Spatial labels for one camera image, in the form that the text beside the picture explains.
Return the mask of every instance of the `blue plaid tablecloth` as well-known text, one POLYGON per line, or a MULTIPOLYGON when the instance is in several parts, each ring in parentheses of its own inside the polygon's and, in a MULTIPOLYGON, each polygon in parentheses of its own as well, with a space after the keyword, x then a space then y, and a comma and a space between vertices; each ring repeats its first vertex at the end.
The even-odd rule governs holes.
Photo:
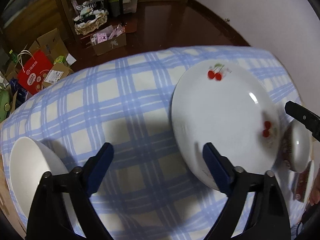
MULTIPOLYGON (((299 103, 300 98, 284 67, 265 50, 172 48, 84 69, 39 92, 4 122, 4 171, 23 223, 27 218, 9 176, 10 151, 19 137, 47 145, 69 171, 110 142, 114 160, 90 199, 113 238, 203 239, 227 198, 201 183, 186 167, 170 126, 169 106, 182 74, 207 59, 228 60, 251 72, 276 104, 282 131, 287 127, 290 119, 284 104, 288 100, 299 103)), ((282 169, 278 180, 294 224, 305 205, 292 198, 292 173, 280 161, 274 169, 276 173, 282 169)), ((235 234, 245 226, 252 199, 249 194, 235 234)))

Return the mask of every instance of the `red paper bag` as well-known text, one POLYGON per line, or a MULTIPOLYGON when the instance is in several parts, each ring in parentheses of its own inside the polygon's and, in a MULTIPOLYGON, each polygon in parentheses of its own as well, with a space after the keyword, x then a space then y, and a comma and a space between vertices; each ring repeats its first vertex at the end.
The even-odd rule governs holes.
POLYGON ((17 76, 18 83, 30 94, 38 93, 41 90, 42 81, 53 67, 53 64, 41 50, 36 51, 33 55, 29 51, 23 50, 18 55, 18 59, 22 66, 22 70, 17 76), (31 58, 24 65, 22 64, 21 54, 31 55, 31 58))

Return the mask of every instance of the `white wall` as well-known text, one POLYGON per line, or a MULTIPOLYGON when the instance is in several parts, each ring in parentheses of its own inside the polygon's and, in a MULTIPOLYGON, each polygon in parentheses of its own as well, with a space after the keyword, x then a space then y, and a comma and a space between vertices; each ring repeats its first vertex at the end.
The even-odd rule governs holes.
MULTIPOLYGON (((320 115, 320 21, 307 0, 197 1, 222 19, 229 18, 250 45, 272 52, 307 108, 320 115)), ((314 149, 318 166, 320 144, 314 149)))

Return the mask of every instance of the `white rope handle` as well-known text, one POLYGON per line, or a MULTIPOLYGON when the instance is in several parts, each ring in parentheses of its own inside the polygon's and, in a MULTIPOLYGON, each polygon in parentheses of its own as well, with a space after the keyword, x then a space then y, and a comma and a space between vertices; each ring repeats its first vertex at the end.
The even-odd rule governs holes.
POLYGON ((33 55, 32 55, 32 54, 30 53, 30 51, 28 51, 28 50, 23 50, 23 51, 21 51, 21 52, 17 55, 17 59, 18 59, 20 65, 21 65, 21 67, 22 67, 22 70, 23 70, 23 72, 25 72, 25 71, 24 71, 23 64, 22 64, 22 58, 21 58, 21 55, 22 55, 22 54, 30 55, 33 59, 35 59, 35 58, 33 57, 33 55))

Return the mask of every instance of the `bowl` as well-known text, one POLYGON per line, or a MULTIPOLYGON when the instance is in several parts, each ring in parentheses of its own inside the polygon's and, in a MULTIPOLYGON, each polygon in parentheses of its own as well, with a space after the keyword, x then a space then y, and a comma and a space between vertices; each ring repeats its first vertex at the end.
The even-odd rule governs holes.
MULTIPOLYGON (((33 197, 40 179, 46 171, 52 175, 68 173, 60 158, 47 146, 29 137, 19 138, 10 154, 9 173, 13 193, 23 214, 28 218, 33 197)), ((63 193, 71 224, 76 215, 68 194, 63 193)))
POLYGON ((310 152, 310 132, 302 123, 294 119, 282 140, 284 162, 290 170, 302 173, 307 168, 310 152))

